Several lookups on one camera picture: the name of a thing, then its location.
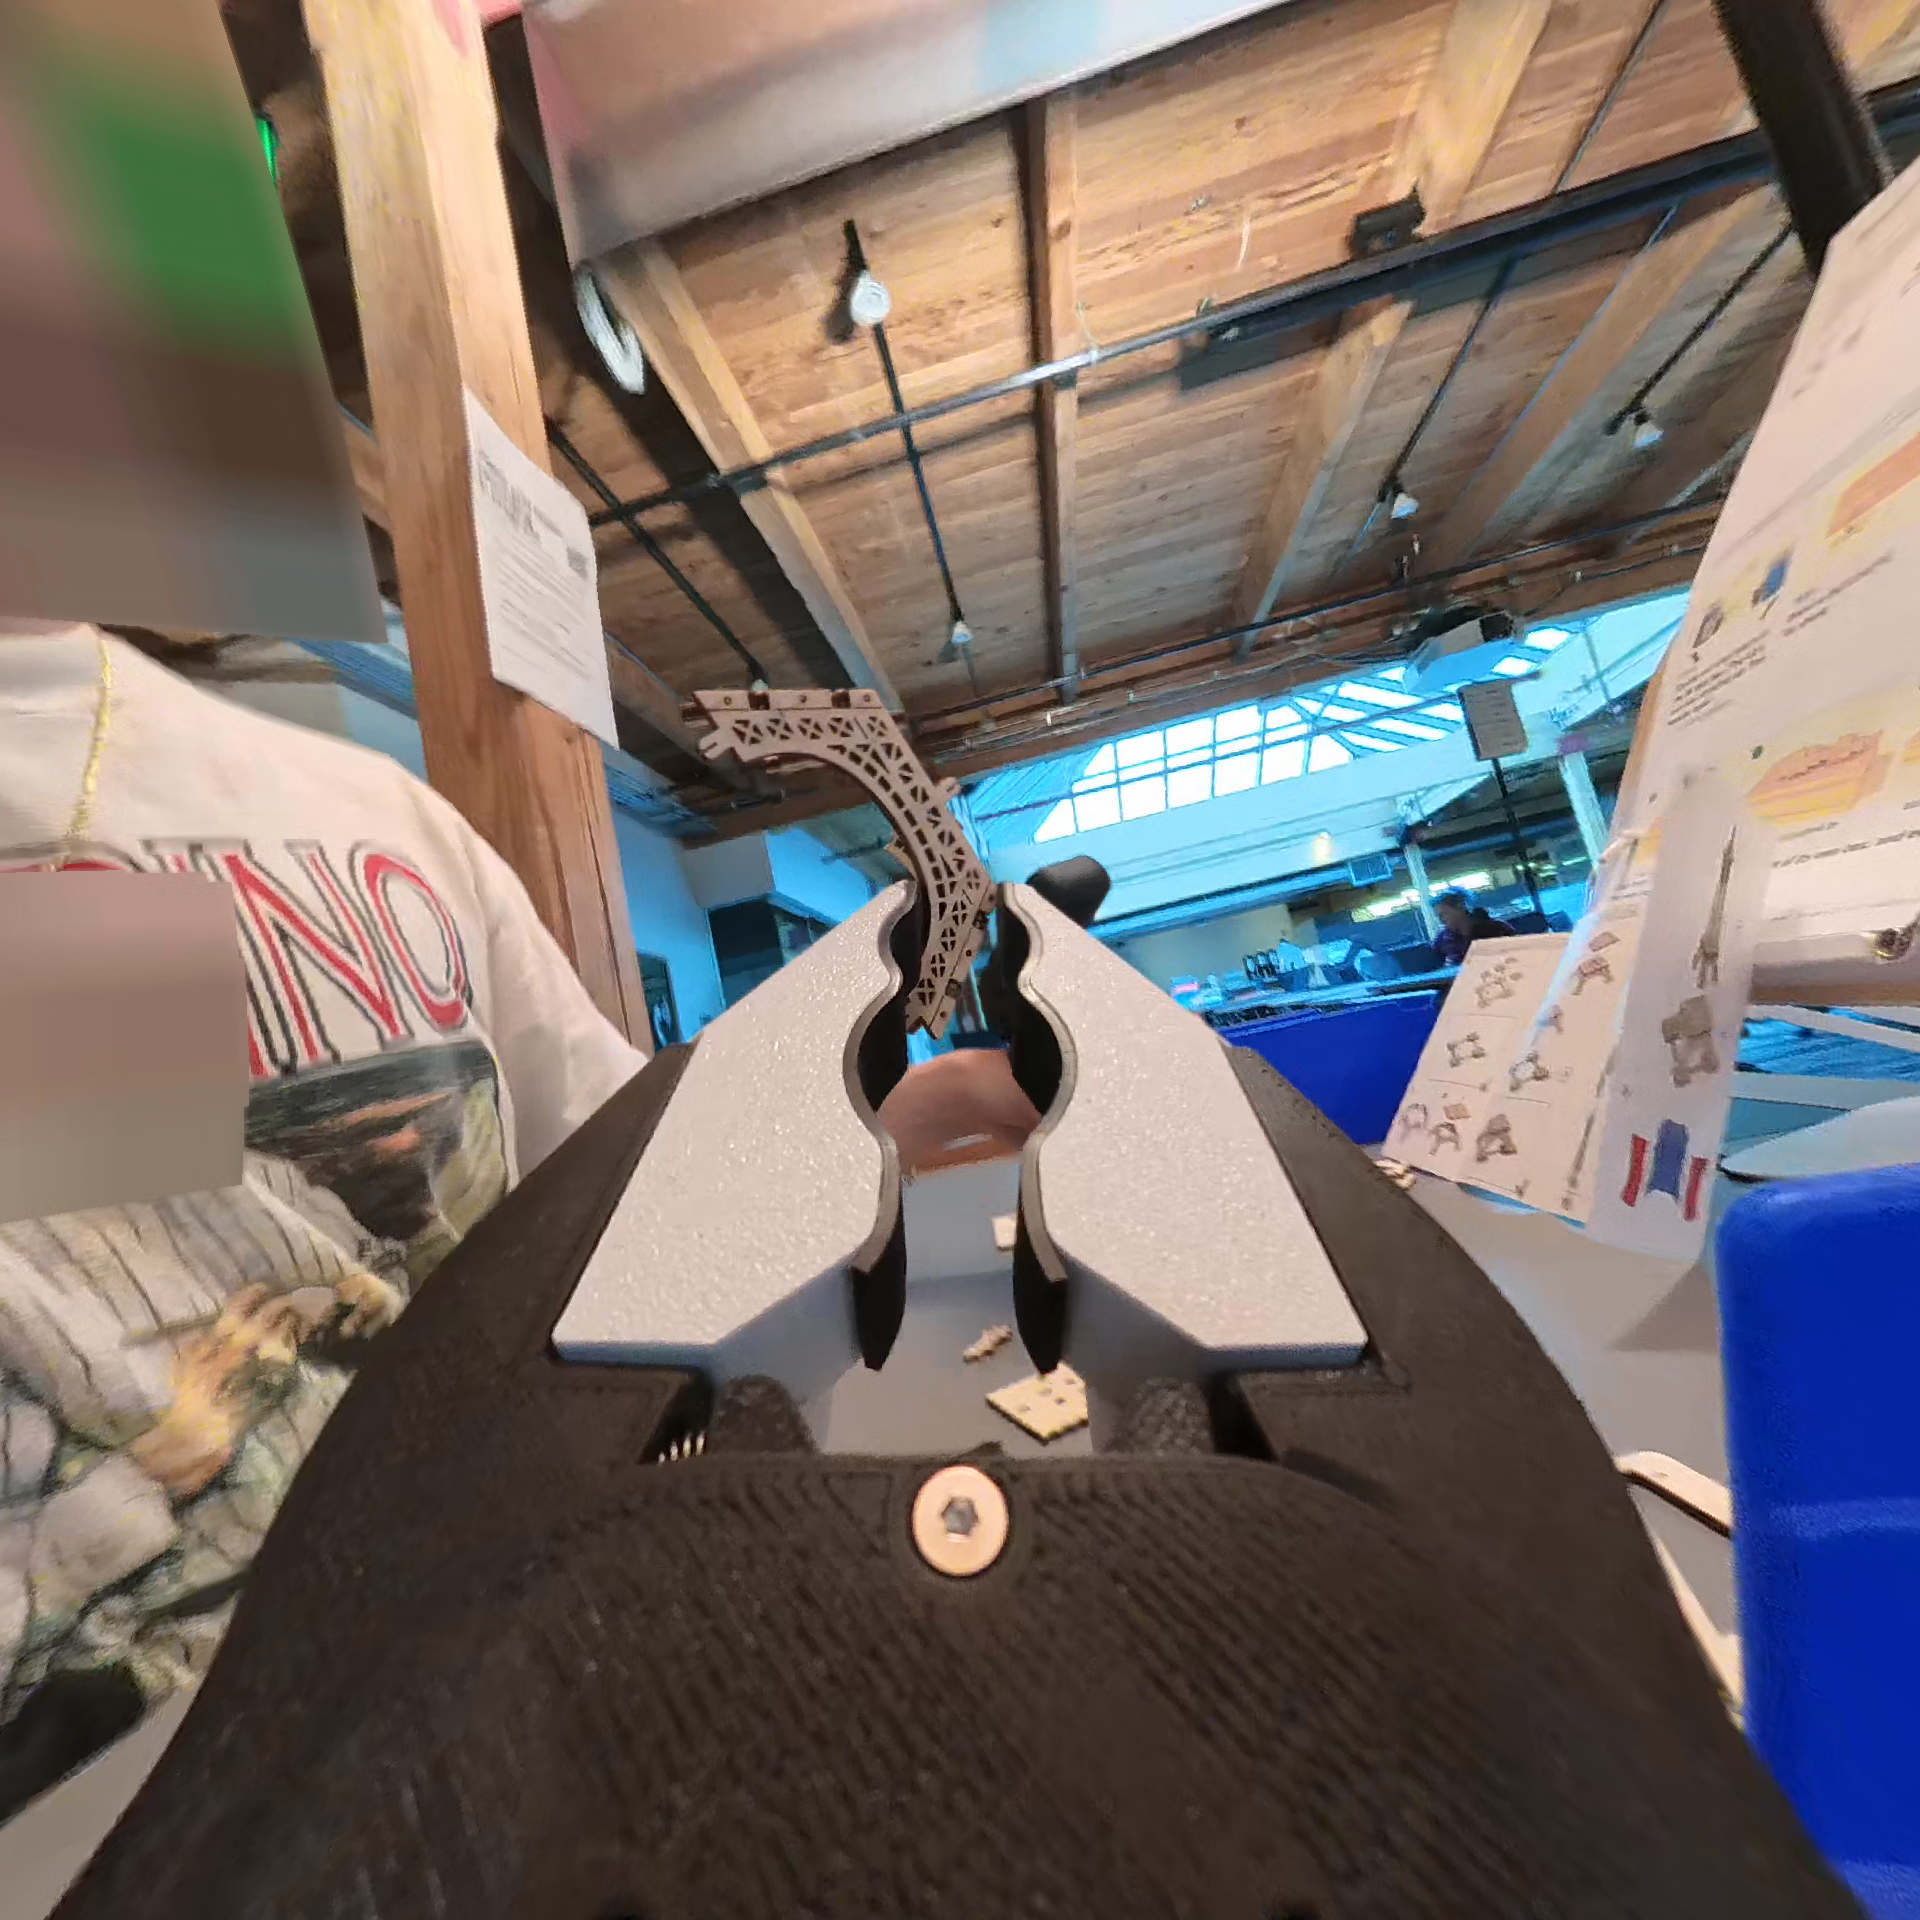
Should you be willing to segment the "silver ventilation duct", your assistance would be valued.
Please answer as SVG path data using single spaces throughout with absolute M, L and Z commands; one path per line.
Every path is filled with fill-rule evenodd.
M 1234 26 L 1257 2 L 522 5 L 566 255 L 598 261 Z

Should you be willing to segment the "blue draped table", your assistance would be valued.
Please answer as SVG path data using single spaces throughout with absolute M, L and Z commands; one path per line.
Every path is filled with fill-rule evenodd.
M 1436 1028 L 1444 995 L 1399 993 L 1236 1021 L 1219 1035 L 1250 1049 L 1358 1145 L 1385 1140 Z

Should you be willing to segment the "blue plastic container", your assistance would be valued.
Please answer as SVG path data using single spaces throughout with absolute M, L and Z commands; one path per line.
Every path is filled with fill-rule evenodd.
M 1917 1915 L 1917 1168 L 1714 1236 L 1743 1728 L 1870 1915 Z

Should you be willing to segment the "grey desk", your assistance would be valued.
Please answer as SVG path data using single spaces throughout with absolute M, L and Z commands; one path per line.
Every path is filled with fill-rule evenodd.
M 1655 1456 L 1647 1476 L 1726 1485 L 1719 1321 L 1711 1271 L 1630 1255 L 1556 1216 L 1426 1175 L 1410 1196 L 1501 1289 L 1617 1459 Z M 1012 1323 L 1012 1252 L 996 1225 L 1018 1208 L 1018 1164 L 975 1161 L 903 1189 L 905 1320 L 885 1369 L 852 1364 L 804 1407 L 826 1449 L 1082 1456 L 1089 1428 L 1039 1440 L 990 1407 L 1030 1373 L 1015 1340 L 967 1361 L 975 1337 Z

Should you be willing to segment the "wooden post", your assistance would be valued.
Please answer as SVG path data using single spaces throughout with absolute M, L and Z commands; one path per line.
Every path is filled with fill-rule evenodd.
M 597 1009 L 654 1049 L 594 739 L 495 679 L 467 403 L 549 476 L 475 5 L 306 2 L 427 779 L 511 867 Z

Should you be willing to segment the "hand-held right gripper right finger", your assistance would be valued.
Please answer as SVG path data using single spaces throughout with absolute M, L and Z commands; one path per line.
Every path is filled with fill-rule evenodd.
M 999 891 L 1015 1080 L 1037 1109 L 1015 1323 L 1045 1373 L 1347 1369 L 1367 1335 L 1236 1051 L 1027 883 Z

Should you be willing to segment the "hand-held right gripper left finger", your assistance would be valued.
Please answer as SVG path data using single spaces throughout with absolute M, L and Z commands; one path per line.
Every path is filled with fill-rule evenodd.
M 905 1317 L 914 890 L 900 883 L 700 1035 L 554 1328 L 565 1361 L 698 1377 L 878 1371 Z

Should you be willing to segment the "large white instruction poster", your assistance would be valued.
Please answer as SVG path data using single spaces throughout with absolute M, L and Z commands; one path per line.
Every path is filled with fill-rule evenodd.
M 1689 1261 L 1762 1003 L 1916 1007 L 1917 170 L 1831 243 L 1651 692 L 1575 978 L 1575 1216 Z

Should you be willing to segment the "ceiling projector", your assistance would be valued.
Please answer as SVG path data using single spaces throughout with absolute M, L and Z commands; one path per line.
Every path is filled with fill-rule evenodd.
M 1524 629 L 1509 610 L 1451 603 L 1423 612 L 1410 635 L 1404 685 L 1436 692 L 1485 679 L 1523 641 Z

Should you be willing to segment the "small puzzle instruction sheet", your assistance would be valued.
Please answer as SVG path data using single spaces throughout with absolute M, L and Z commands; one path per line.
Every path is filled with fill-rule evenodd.
M 1630 948 L 1607 929 L 1479 939 L 1388 1127 L 1385 1156 L 1573 1216 Z

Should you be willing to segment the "flat beige puzzle piece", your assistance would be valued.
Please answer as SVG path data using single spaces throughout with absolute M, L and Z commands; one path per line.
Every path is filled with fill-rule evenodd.
M 1067 1364 L 1011 1380 L 986 1396 L 990 1410 L 1043 1447 L 1089 1428 L 1089 1386 Z

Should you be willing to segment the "pale wooden puzzle sheet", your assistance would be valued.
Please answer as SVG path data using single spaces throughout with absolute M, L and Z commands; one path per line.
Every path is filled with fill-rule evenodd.
M 1724 1483 L 1659 1451 L 1619 1453 L 1613 1465 L 1627 1485 L 1659 1500 L 1673 1514 L 1708 1530 L 1726 1545 L 1735 1539 L 1733 1498 Z M 1721 1705 L 1738 1725 L 1743 1725 L 1743 1653 L 1739 1635 L 1716 1628 L 1667 1544 L 1657 1537 L 1651 1537 L 1651 1544 L 1677 1612 L 1687 1624 L 1687 1632 L 1711 1668 Z

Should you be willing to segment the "person's left forearm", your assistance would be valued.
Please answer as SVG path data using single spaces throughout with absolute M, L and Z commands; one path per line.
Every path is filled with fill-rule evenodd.
M 879 1122 L 897 1143 L 903 1177 L 917 1180 L 1020 1160 L 1039 1111 L 1018 1084 L 1006 1048 L 959 1048 L 910 1065 L 883 1099 Z

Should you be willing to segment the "wooden lattice arch puzzle piece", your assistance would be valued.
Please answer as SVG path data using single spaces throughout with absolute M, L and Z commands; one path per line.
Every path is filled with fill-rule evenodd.
M 935 781 L 873 689 L 709 689 L 684 704 L 709 761 L 786 776 L 826 770 L 852 784 L 893 831 L 917 884 L 919 975 L 910 1028 L 946 1035 L 994 912 L 993 877 L 954 818 L 954 784 Z

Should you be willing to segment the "black pole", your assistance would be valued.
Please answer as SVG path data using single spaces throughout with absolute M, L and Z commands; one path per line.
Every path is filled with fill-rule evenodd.
M 1793 234 L 1820 276 L 1834 240 L 1887 186 L 1890 163 L 1820 2 L 1714 2 Z

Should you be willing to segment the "white paper notice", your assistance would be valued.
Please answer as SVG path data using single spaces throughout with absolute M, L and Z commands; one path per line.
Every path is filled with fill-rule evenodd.
M 465 433 L 491 677 L 615 748 L 588 515 L 470 391 Z

